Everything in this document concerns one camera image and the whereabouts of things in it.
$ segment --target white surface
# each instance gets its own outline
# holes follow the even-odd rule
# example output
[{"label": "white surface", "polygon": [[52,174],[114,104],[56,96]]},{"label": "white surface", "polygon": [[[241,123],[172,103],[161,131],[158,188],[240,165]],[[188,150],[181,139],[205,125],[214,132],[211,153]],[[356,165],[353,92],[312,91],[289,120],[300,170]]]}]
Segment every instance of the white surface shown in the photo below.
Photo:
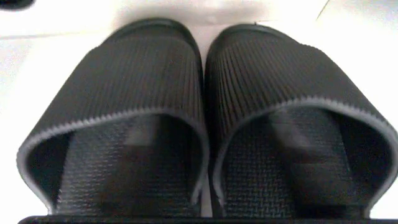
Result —
[{"label": "white surface", "polygon": [[[81,9],[77,10],[70,10],[70,6],[64,6],[62,2],[73,1],[37,0],[35,6],[42,8],[41,13],[29,12],[28,9],[24,12],[31,15],[23,19],[18,14],[10,14],[15,12],[4,14],[0,11],[0,21],[12,21],[0,23],[0,170],[4,183],[1,185],[0,198],[2,206],[6,207],[4,211],[8,211],[3,217],[8,223],[16,223],[29,215],[47,213],[17,173],[15,158],[18,147],[87,51],[132,17],[144,16],[127,16],[132,10],[123,9],[127,0],[117,0],[112,4],[108,0],[101,1],[103,5],[92,12],[94,16],[87,13],[92,11],[88,8],[89,0],[79,1],[82,2]],[[173,2],[178,1],[169,2],[165,11],[158,13],[171,13],[182,6],[191,9],[198,6],[193,1],[190,4],[182,3],[181,6],[173,5]],[[227,1],[225,5],[220,2],[205,1],[205,6],[213,7],[214,11],[197,11],[192,17],[187,13],[182,16],[182,19],[186,19],[182,22],[188,25],[201,48],[202,58],[205,58],[211,41],[226,24],[234,24],[249,12],[243,8],[242,13],[235,13],[232,3],[229,4],[233,1]],[[271,1],[251,2],[256,5]],[[288,8],[287,12],[294,10],[293,7]],[[308,14],[316,15],[310,16],[315,20],[318,9],[310,8],[314,10]],[[104,13],[103,17],[97,15],[100,12]],[[208,20],[207,15],[211,14],[219,15],[220,19]],[[88,18],[83,21],[76,19],[82,15]],[[316,22],[305,19],[295,21],[294,18],[298,18],[295,16],[284,18],[288,21],[282,19],[263,23],[291,35],[299,42],[322,49],[398,128],[398,106],[395,104],[395,96],[398,95],[397,1],[331,0]],[[80,31],[84,33],[60,35]],[[371,216],[398,218],[395,209],[397,201],[398,184],[395,183],[374,207]]]},{"label": "white surface", "polygon": [[37,0],[23,11],[0,11],[0,37],[115,29],[168,17],[194,25],[315,20],[327,0]]}]

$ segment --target slide sandal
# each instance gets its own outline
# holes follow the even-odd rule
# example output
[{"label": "slide sandal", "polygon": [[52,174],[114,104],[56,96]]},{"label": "slide sandal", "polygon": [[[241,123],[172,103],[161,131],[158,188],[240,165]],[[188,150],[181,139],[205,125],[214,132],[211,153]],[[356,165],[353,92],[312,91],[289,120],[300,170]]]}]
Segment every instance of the slide sandal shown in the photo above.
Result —
[{"label": "slide sandal", "polygon": [[368,218],[397,175],[395,130],[320,50],[257,25],[206,62],[215,217]]},{"label": "slide sandal", "polygon": [[209,140],[200,55],[168,19],[123,27],[80,62],[17,155],[50,214],[197,217]]}]

